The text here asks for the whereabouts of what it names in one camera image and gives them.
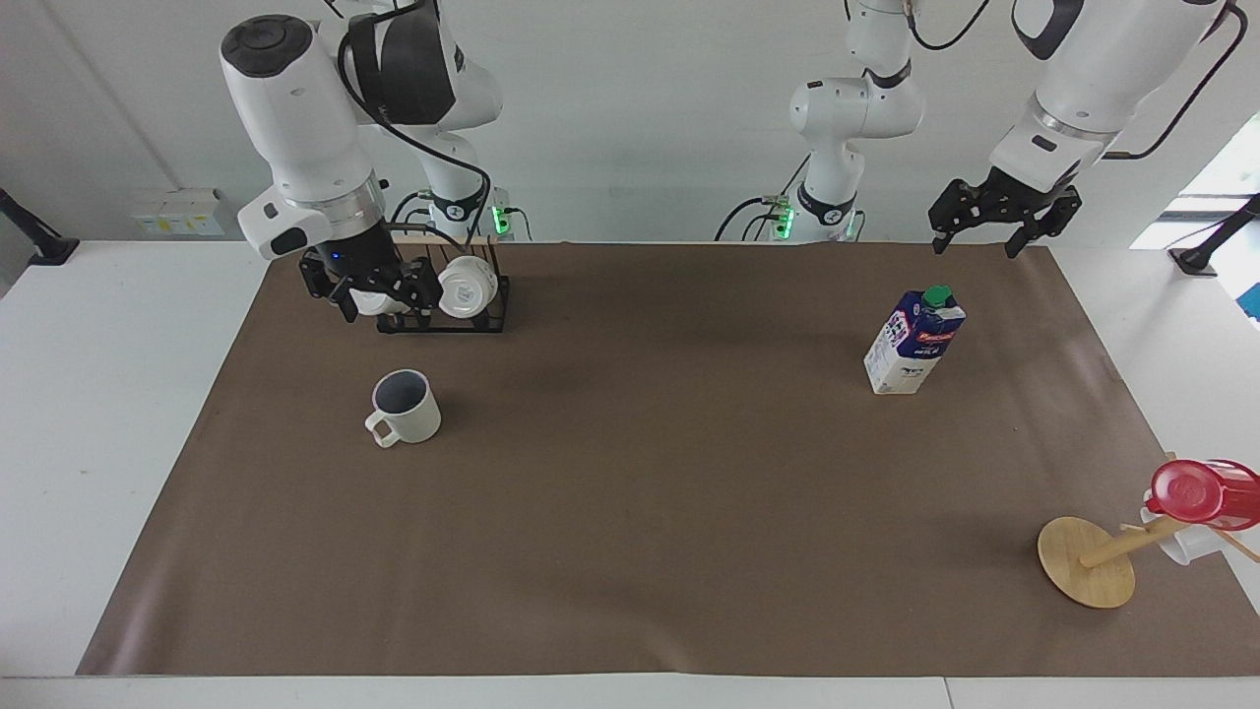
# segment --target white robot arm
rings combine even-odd
[[[910,74],[903,0],[857,0],[845,42],[866,68],[861,78],[824,78],[796,89],[793,126],[809,141],[809,171],[791,194],[791,241],[842,238],[866,167],[850,142],[910,135],[924,118],[924,94]]]
[[[932,204],[936,252],[987,222],[1021,224],[1011,257],[1058,235],[1081,205],[1072,179],[1102,159],[1223,11],[1242,16],[1232,0],[1017,0],[1016,33],[1046,74],[989,156],[988,179],[955,179]]]
[[[441,25],[437,1],[360,15],[345,31],[338,23],[316,30],[287,15],[253,18],[227,34],[220,64],[272,169],[272,186],[239,213],[249,243],[268,259],[305,252],[311,295],[331,298],[348,320],[437,306],[433,267],[399,258],[358,141],[359,123],[375,123],[411,144],[433,191],[435,230],[470,239],[490,180],[471,146],[447,131],[493,121],[503,102],[490,74]]]

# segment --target wooden base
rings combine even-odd
[[[1119,608],[1133,598],[1137,579],[1128,555],[1086,569],[1081,555],[1111,542],[1111,535],[1080,518],[1060,518],[1041,530],[1037,555],[1050,581],[1068,598],[1090,608]]]

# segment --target blue and white carton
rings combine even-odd
[[[917,393],[964,320],[966,312],[948,286],[907,291],[867,351],[871,389],[876,394]]]

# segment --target green light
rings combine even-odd
[[[512,228],[512,222],[508,220],[507,214],[499,207],[490,207],[490,212],[494,214],[494,230],[498,233],[508,233]]]
[[[796,209],[788,207],[779,217],[779,225],[775,227],[775,237],[788,239],[791,237],[791,223],[796,220]]]

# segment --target brown tabletop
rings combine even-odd
[[[1046,521],[1135,523],[1163,461],[1047,251],[500,256],[508,331],[475,335],[346,325],[275,263],[79,672],[1260,671],[1220,557],[1135,554],[1114,612],[1042,574]],[[866,349],[935,282],[961,334],[874,397]],[[442,429],[381,451],[403,368]]]

